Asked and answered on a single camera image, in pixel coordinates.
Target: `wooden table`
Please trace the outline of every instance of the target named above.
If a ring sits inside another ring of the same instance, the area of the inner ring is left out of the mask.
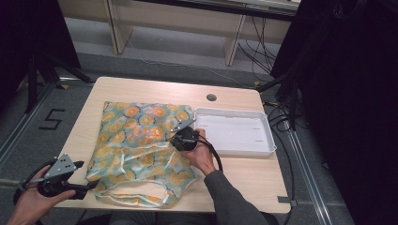
[[[213,94],[216,101],[207,100]],[[152,82],[134,79],[101,77],[97,79],[61,154],[67,153],[72,160],[83,160],[84,166],[69,179],[73,184],[85,185],[86,166],[91,159],[100,131],[104,101],[186,104],[226,110],[263,112],[258,92],[248,89],[185,84],[176,82]],[[224,173],[243,197],[260,211],[287,213],[289,203],[278,202],[278,196],[286,197],[281,169],[276,154],[267,159],[222,157]],[[121,209],[214,212],[213,201],[198,171],[198,179],[183,193],[180,201],[167,209],[116,206],[98,202],[89,191],[84,200],[69,200],[57,207],[85,209]]]

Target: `black sleeve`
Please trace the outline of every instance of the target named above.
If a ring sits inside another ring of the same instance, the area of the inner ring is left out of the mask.
[[[214,201],[219,225],[268,224],[258,209],[247,202],[221,171],[211,172],[205,184]]]

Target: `white tray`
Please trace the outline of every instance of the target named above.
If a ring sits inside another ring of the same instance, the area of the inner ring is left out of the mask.
[[[195,119],[221,157],[266,158],[276,150],[263,112],[198,108]]]

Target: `hand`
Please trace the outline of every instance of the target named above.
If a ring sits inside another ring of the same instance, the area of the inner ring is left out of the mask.
[[[49,169],[50,166],[44,167],[36,173],[34,178],[43,177]],[[8,225],[33,224],[47,215],[56,204],[73,197],[75,194],[75,190],[68,190],[57,196],[47,198],[38,193],[36,184],[29,185],[15,205],[14,212],[8,220]]]
[[[199,140],[206,142],[206,132],[204,129],[196,129],[199,131]],[[213,164],[213,156],[210,153],[208,147],[202,143],[198,142],[195,149],[192,151],[182,151],[182,155],[186,157],[192,166],[199,169],[204,175],[208,175],[216,170]]]

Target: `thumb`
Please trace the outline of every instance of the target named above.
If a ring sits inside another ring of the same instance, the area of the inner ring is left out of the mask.
[[[52,200],[53,205],[56,205],[58,203],[63,202],[64,200],[70,199],[75,194],[76,194],[76,190],[67,190],[67,191],[60,193],[57,196],[52,197],[51,200]]]

